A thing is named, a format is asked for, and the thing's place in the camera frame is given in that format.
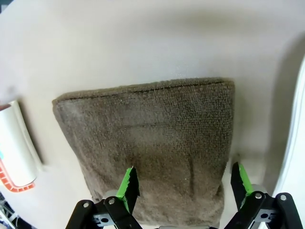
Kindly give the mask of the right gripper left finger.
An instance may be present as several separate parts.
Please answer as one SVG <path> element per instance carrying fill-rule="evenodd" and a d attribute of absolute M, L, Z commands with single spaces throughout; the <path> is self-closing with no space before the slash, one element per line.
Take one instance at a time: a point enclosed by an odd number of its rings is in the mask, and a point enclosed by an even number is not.
<path fill-rule="evenodd" d="M 117 229 L 140 229 L 132 215 L 140 196 L 136 168 L 126 170 L 122 183 L 114 196 L 98 203 L 91 200 L 79 201 L 68 221 L 67 229 L 102 229 L 115 226 Z"/>

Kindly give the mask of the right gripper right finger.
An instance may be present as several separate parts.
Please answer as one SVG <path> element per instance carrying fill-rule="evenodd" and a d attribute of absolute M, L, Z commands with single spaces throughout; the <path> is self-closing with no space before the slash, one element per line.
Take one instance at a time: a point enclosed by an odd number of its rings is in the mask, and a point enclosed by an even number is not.
<path fill-rule="evenodd" d="M 251 229 L 255 223 L 264 223 L 269 229 L 300 229 L 301 220 L 289 193 L 272 197 L 255 191 L 242 164 L 232 167 L 231 186 L 238 211 L 225 226 L 226 229 Z"/>

